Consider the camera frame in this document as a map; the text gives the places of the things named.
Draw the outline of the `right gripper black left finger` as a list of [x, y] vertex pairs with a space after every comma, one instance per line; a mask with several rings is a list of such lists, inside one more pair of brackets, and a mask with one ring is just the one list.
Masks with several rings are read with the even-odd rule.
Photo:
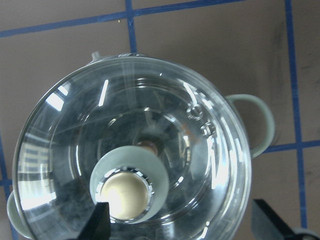
[[108, 240], [111, 236], [110, 208], [108, 202], [99, 202], [77, 240]]

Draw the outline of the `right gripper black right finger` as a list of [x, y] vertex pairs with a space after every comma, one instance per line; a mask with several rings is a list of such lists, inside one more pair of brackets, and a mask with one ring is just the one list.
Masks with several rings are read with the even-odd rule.
[[300, 236], [263, 199], [252, 201], [251, 231], [256, 240], [300, 239]]

